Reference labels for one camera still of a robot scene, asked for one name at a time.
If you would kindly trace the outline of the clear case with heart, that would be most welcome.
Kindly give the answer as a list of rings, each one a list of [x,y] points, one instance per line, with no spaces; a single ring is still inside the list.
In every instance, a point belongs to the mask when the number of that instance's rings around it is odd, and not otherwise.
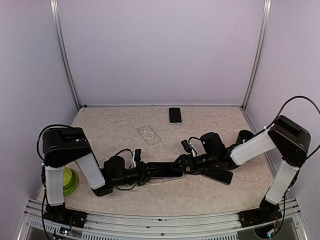
[[[136,130],[137,130],[137,133],[140,135],[140,137],[144,140],[144,142],[148,146],[157,145],[162,141],[160,136],[148,124],[139,126],[136,128]]]

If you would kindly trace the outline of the dark red phone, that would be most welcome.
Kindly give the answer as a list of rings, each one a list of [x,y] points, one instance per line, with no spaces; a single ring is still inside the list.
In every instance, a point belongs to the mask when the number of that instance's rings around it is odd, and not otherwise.
[[[202,170],[200,174],[225,185],[229,185],[233,178],[231,171],[223,170],[215,166]]]

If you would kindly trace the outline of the clear magsafe phone case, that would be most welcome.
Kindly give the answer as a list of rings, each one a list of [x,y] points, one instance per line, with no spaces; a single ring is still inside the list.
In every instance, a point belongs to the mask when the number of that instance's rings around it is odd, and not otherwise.
[[[150,179],[150,182],[160,183],[160,182],[166,182],[166,181],[173,181],[173,180],[181,179],[183,176],[184,175],[182,172],[173,176],[154,176]]]

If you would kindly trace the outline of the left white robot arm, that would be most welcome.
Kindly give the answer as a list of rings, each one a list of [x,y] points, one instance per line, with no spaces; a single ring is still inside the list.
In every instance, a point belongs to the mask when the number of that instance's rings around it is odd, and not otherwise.
[[[64,207],[64,173],[66,167],[77,166],[89,188],[97,197],[111,194],[114,189],[123,190],[143,186],[161,171],[161,167],[141,160],[141,150],[131,154],[133,166],[127,168],[125,160],[116,154],[103,165],[97,157],[80,127],[52,124],[39,134],[38,143],[42,147],[37,152],[42,158],[46,198],[51,206],[49,212],[63,223],[70,218],[70,211]]]

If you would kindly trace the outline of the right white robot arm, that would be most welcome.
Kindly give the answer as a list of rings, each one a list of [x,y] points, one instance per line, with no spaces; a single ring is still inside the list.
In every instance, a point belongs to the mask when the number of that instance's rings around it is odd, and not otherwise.
[[[185,174],[203,175],[214,181],[229,185],[233,170],[247,162],[277,151],[282,157],[273,182],[263,197],[265,202],[256,210],[256,218],[266,222],[288,189],[295,183],[300,169],[309,158],[310,133],[284,115],[279,115],[260,132],[238,134],[236,143],[225,146],[220,135],[208,132],[199,138],[204,148],[197,154],[187,140],[182,141],[185,154],[181,154],[169,165],[169,169]]]

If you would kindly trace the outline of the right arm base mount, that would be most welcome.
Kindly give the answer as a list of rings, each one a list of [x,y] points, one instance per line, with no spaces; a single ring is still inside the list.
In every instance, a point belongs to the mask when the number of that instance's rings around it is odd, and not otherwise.
[[[279,203],[273,204],[264,197],[258,208],[243,210],[238,213],[242,228],[251,227],[280,219],[282,213]]]

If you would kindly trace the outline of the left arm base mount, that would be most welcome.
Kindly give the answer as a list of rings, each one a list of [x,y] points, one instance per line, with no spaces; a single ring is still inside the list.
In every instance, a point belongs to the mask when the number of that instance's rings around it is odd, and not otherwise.
[[[65,203],[62,205],[51,206],[48,204],[45,208],[43,217],[46,220],[63,224],[69,227],[84,228],[87,213],[80,210],[66,208]]]

